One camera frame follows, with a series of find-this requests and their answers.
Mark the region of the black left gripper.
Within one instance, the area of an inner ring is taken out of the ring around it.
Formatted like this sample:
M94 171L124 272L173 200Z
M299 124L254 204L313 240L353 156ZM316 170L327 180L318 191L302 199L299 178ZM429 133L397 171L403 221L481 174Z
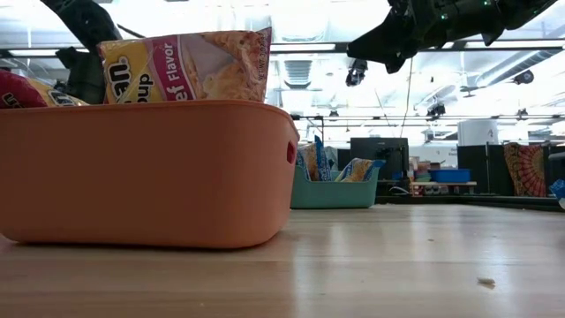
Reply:
M56 57L70 71L62 86L63 92L89 104L102 104L105 82L101 59L95 54L81 52L73 47L58 50Z

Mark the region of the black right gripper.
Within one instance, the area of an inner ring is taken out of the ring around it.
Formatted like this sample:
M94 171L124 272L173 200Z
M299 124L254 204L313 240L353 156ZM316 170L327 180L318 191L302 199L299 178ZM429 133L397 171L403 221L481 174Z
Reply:
M347 46L353 58L388 58L384 63L388 74L397 73L404 57L422 49L440 49L446 44L446 31L441 29L441 15L433 0L389 0L388 17L374 29L359 36Z

